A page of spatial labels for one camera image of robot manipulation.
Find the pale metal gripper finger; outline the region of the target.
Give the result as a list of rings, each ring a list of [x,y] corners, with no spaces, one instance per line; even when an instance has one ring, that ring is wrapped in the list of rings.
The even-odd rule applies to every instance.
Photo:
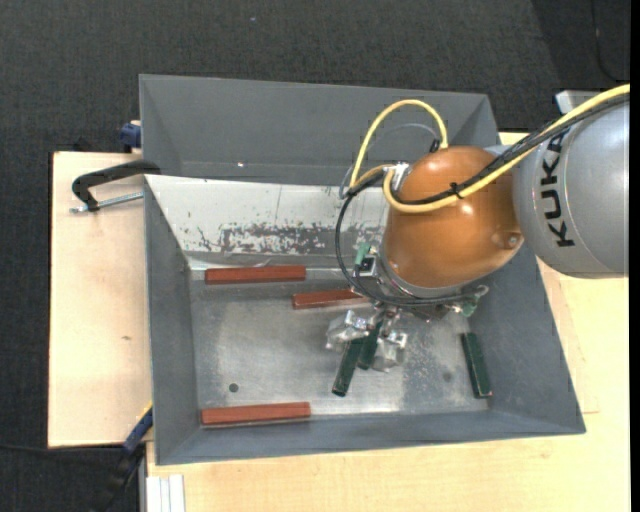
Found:
[[[401,331],[390,331],[379,334],[376,340],[376,351],[373,359],[373,369],[388,372],[391,368],[401,366],[405,359],[408,335]]]
[[[341,351],[347,342],[367,336],[370,325],[369,317],[349,309],[329,323],[325,347],[329,350]]]

